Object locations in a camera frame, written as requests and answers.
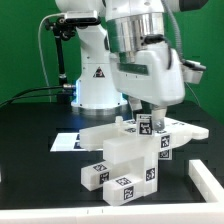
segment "black cable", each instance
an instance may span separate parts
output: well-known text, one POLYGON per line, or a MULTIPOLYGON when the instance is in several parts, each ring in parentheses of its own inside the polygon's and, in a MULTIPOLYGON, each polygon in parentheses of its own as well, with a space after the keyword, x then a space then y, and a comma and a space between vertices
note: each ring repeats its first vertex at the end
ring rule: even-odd
POLYGON ((12 99, 16 98, 16 97, 20 97, 22 95, 25 95, 27 93, 31 93, 31 92, 42 91, 42 90, 50 90, 50 89, 62 89, 62 88, 63 88, 63 86, 46 86, 46 87, 27 89, 27 90, 24 90, 24 91, 22 91, 20 93, 17 93, 15 96, 12 97, 12 99))
POLYGON ((14 100, 20 100, 20 99, 27 99, 27 98, 35 98, 35 97, 49 97, 49 96, 56 96, 57 94, 43 94, 43 95, 31 95, 31 96, 19 96, 19 97, 13 97, 9 100, 6 100, 0 104, 0 107, 4 106, 5 104, 8 104, 9 102, 12 103, 14 100))

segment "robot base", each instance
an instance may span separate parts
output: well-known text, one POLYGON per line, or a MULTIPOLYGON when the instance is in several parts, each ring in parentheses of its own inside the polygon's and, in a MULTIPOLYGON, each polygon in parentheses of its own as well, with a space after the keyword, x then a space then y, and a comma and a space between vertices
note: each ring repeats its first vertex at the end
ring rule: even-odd
POLYGON ((72 111, 76 114, 84 114, 88 116, 108 116, 114 114, 121 114, 128 110, 127 101, 124 100, 124 104, 117 107, 105 108, 105 109, 90 109, 79 106, 77 103, 72 102, 72 111))

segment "warning label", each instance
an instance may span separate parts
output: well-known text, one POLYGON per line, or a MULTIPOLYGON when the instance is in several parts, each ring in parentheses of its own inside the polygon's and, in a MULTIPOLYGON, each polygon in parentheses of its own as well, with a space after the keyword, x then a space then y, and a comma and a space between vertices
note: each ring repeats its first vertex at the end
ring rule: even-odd
POLYGON ((98 69, 96 70, 93 77, 94 78, 105 78, 105 75, 100 67, 98 67, 98 69))

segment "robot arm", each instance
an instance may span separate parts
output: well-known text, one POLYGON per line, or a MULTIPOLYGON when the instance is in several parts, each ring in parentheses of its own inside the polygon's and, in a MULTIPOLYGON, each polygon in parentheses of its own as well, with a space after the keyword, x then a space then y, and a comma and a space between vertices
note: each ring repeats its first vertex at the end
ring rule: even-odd
POLYGON ((164 36, 163 13, 198 9, 207 1, 56 0, 56 3, 63 12, 97 10, 100 16, 105 14, 115 88, 152 104, 154 129, 161 130, 166 107, 184 99, 184 81, 200 80, 195 75, 201 77, 205 69, 184 60, 180 51, 170 48, 164 36))

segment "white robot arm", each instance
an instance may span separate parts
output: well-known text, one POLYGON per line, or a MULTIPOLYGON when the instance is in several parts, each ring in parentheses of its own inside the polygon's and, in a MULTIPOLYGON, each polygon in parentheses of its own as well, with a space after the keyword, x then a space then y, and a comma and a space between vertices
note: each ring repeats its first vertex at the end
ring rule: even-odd
MULTIPOLYGON (((88 108, 87 98, 91 95, 92 99, 100 101, 98 104, 95 103, 98 105, 96 108, 102 108, 99 105, 103 105, 104 100, 89 91, 96 92, 92 86, 98 85, 98 90, 103 89, 106 93, 109 92, 109 86, 115 86, 119 92, 149 102, 152 105, 153 128, 163 129, 166 107, 178 104, 184 99, 184 81, 194 80, 195 73, 201 76, 204 70, 197 63, 183 60, 181 52, 170 48, 164 37, 163 13, 197 9, 207 1, 201 0, 195 3, 194 0, 56 0, 56 4, 63 12, 96 10, 100 16, 106 17, 111 53, 104 48, 101 49, 98 46, 99 42, 97 46, 96 43, 91 43, 93 35, 100 36, 105 32, 102 31, 102 27, 79 32, 81 42, 84 43, 82 67, 89 68, 87 72, 83 70, 84 76, 79 79, 82 83, 80 91, 83 91, 80 94, 82 95, 80 101, 84 102, 79 105, 88 108), (96 57, 98 59, 93 59, 91 62, 86 60, 86 56, 88 58, 88 55, 92 54, 92 57, 94 52, 98 55, 96 57), (97 68, 93 64, 98 64, 99 68, 104 67, 111 74, 114 85, 109 79, 107 84, 101 82, 106 88, 100 87, 99 80, 98 84, 94 83, 92 78, 97 68), (87 73, 91 74, 89 78, 86 78, 87 73)), ((114 99, 116 100, 111 105, 122 104, 119 102, 120 95, 114 99)))

